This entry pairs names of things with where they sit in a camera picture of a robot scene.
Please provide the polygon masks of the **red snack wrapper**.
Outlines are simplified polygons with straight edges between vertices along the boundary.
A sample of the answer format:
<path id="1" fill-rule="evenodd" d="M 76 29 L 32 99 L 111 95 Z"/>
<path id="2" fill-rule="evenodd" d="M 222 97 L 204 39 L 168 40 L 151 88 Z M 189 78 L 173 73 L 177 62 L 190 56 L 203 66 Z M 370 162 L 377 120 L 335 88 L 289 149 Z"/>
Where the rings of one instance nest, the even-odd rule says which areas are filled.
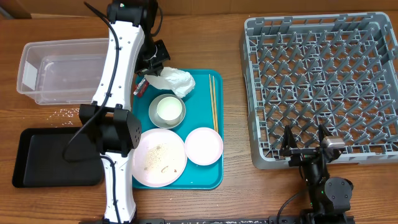
<path id="1" fill-rule="evenodd" d="M 133 92 L 134 96 L 140 98 L 143 96 L 143 94 L 145 93 L 145 91 L 147 90 L 149 86 L 149 82 L 143 78 L 137 85 L 136 88 Z"/>

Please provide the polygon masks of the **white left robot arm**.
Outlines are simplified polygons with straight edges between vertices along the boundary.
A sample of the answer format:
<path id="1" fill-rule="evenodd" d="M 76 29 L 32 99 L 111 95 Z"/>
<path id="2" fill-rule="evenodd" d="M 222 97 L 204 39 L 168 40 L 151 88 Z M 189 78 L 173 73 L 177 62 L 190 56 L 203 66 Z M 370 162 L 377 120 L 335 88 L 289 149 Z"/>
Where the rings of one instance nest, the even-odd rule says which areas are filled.
<path id="1" fill-rule="evenodd" d="M 142 124 L 131 111 L 132 85 L 136 75 L 159 76 L 170 60 L 162 40 L 152 32 L 163 12 L 156 0 L 112 1 L 106 13 L 85 4 L 109 29 L 103 73 L 91 103 L 81 105 L 82 127 L 96 146 L 93 161 L 103 165 L 106 210 L 100 223 L 134 223 L 136 203 L 132 191 L 132 154 L 139 145 Z"/>

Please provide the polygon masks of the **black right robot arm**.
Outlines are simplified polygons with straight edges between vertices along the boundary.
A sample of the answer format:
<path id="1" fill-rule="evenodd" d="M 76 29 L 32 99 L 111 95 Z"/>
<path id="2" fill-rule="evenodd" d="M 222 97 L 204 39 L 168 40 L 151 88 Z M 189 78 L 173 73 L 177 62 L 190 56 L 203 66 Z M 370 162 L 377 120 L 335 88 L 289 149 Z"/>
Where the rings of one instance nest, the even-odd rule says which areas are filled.
<path id="1" fill-rule="evenodd" d="M 342 138 L 332 135 L 324 125 L 318 126 L 319 145 L 315 149 L 299 148 L 290 126 L 284 129 L 281 156 L 289 157 L 289 166 L 298 167 L 306 189 L 289 198 L 279 209 L 276 222 L 282 223 L 283 209 L 299 195 L 308 193 L 311 207 L 303 209 L 293 223 L 354 223 L 347 217 L 350 210 L 353 183 L 341 177 L 331 177 L 327 164 L 338 159 L 345 147 Z"/>

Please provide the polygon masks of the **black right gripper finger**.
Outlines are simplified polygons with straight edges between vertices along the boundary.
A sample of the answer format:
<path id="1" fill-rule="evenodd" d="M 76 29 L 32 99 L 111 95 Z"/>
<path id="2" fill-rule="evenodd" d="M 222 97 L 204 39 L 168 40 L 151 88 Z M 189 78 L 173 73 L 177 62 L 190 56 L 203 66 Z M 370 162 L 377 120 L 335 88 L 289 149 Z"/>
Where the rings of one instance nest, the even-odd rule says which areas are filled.
<path id="1" fill-rule="evenodd" d="M 327 137 L 332 136 L 331 132 L 326 128 L 324 124 L 320 124 L 318 126 L 318 139 L 320 143 L 320 147 L 327 148 L 328 143 L 327 143 Z"/>
<path id="2" fill-rule="evenodd" d="M 297 148 L 297 143 L 289 125 L 284 128 L 284 135 L 282 140 L 281 149 Z"/>

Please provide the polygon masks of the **white napkin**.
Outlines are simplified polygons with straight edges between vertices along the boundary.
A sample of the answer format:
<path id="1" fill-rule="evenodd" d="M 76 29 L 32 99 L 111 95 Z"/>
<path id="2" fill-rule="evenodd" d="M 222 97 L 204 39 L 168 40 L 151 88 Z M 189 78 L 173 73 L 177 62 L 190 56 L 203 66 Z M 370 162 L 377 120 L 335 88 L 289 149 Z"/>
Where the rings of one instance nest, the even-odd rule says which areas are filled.
<path id="1" fill-rule="evenodd" d="M 145 75 L 150 85 L 159 90 L 171 90 L 184 98 L 195 88 L 195 80 L 189 72 L 177 68 L 164 67 L 159 76 Z"/>

